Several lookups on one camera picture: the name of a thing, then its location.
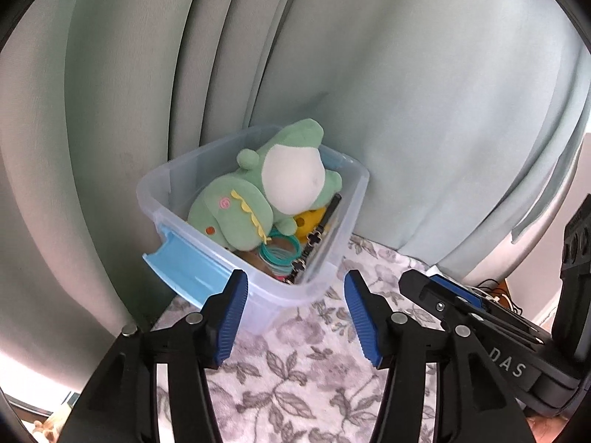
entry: wall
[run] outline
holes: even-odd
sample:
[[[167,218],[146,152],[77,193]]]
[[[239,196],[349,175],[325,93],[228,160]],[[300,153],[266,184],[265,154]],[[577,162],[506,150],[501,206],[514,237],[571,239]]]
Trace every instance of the wall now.
[[[560,265],[564,227],[591,193],[591,134],[583,140],[573,184],[554,221],[527,258],[507,278],[515,303],[525,318],[540,322],[556,306],[561,289]]]

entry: table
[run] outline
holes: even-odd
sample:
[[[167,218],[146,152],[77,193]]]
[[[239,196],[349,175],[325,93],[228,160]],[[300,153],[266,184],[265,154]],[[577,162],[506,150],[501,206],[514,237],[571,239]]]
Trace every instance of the table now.
[[[330,289],[308,307],[286,310],[261,336],[239,331],[232,355],[206,370],[224,442],[365,443],[369,441],[386,382],[366,360],[343,296],[343,278],[358,269],[373,292],[419,323],[439,328],[433,316],[400,295],[398,280],[420,261],[352,236]],[[167,328],[196,308],[177,296],[154,329]],[[436,380],[426,368],[421,442],[433,439]],[[158,366],[160,441],[174,441],[166,366]]]

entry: pink spiral embroidery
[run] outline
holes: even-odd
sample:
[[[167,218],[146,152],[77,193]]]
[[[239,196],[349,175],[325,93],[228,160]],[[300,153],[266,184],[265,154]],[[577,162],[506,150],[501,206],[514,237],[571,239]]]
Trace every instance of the pink spiral embroidery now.
[[[227,210],[228,208],[230,208],[230,198],[228,198],[227,196],[224,196],[220,200],[220,208],[222,208],[223,210]]]

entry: yellow ruffle trim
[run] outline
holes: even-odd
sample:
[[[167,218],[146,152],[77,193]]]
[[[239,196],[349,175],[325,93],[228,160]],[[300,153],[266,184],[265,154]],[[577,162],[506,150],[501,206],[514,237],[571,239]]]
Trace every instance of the yellow ruffle trim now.
[[[250,220],[252,221],[252,224],[256,227],[256,230],[258,231],[259,237],[261,237],[263,244],[267,244],[268,241],[271,241],[271,239],[265,234],[265,230],[262,229],[262,226],[259,223],[259,221],[256,219],[255,214],[250,209],[250,206],[248,206],[248,203],[244,201],[244,198],[242,198],[236,190],[232,190],[230,192],[230,195],[232,196],[232,198],[235,198],[241,202],[240,207],[242,208],[242,211],[250,213]]]

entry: green plush toy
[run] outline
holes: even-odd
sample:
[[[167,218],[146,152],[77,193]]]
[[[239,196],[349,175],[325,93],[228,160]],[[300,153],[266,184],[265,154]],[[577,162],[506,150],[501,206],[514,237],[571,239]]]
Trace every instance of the green plush toy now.
[[[230,250],[266,243],[273,225],[294,234],[294,216],[326,206],[342,188],[341,176],[320,159],[323,136],[322,127],[306,119],[286,126],[257,151],[240,151],[240,168],[205,187],[188,223]]]

